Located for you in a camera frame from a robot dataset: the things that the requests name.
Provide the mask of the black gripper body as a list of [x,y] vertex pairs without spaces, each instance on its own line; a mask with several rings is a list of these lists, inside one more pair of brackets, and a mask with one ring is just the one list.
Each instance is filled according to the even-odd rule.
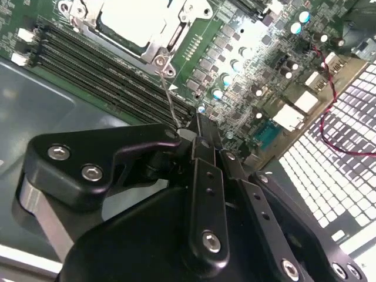
[[280,281],[255,216],[222,191],[166,189],[84,234],[59,281]]

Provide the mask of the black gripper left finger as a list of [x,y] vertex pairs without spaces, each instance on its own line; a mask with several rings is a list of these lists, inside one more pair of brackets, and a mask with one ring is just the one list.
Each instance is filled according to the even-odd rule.
[[34,137],[16,191],[27,228],[39,228],[64,264],[84,234],[162,190],[224,195],[205,118],[179,130],[154,123]]

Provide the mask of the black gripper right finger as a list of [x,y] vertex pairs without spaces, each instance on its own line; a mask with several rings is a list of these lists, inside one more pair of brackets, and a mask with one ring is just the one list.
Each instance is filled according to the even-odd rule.
[[237,281],[365,281],[356,262],[270,176],[246,174],[215,121],[204,135],[216,150],[229,211],[230,267]]

